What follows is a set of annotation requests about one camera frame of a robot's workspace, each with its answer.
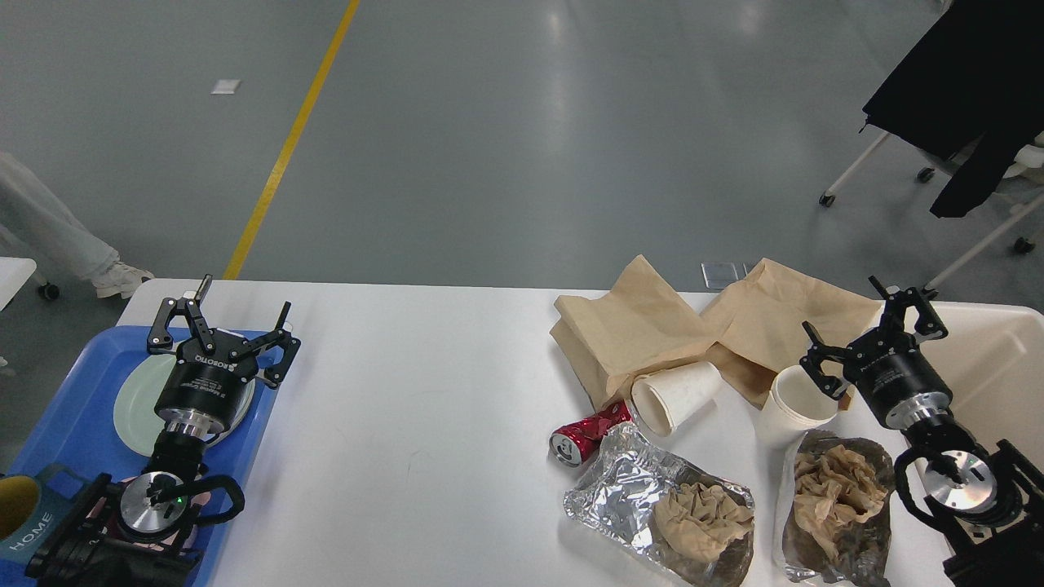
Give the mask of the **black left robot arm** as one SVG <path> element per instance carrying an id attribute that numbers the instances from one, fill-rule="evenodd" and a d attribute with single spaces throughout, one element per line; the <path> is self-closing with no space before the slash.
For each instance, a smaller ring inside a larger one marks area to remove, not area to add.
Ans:
<path id="1" fill-rule="evenodd" d="M 201 586 L 301 342 L 285 303 L 265 332 L 206 323 L 212 282 L 149 327 L 90 341 L 15 459 L 38 509 L 2 538 L 19 586 Z"/>

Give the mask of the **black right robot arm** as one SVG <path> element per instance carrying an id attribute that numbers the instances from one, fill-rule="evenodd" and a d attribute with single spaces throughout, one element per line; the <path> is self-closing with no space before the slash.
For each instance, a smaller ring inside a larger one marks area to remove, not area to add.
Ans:
<path id="1" fill-rule="evenodd" d="M 1040 586 L 1042 472 L 1007 439 L 989 452 L 955 419 L 952 391 L 920 348 L 949 333 L 932 306 L 936 291 L 889 291 L 875 277 L 871 284 L 883 298 L 876 326 L 829 346 L 804 322 L 812 344 L 799 365 L 833 400 L 856 388 L 877 423 L 909 442 L 894 460 L 897 494 L 953 549 L 944 561 L 952 583 Z"/>

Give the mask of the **foil bag under right arm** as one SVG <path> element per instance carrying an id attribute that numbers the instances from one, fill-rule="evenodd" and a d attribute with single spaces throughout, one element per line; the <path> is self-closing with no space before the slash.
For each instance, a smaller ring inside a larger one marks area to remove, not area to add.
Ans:
<path id="1" fill-rule="evenodd" d="M 880 444 L 807 432 L 783 461 L 773 564 L 796 585 L 889 585 L 894 490 L 892 459 Z"/>

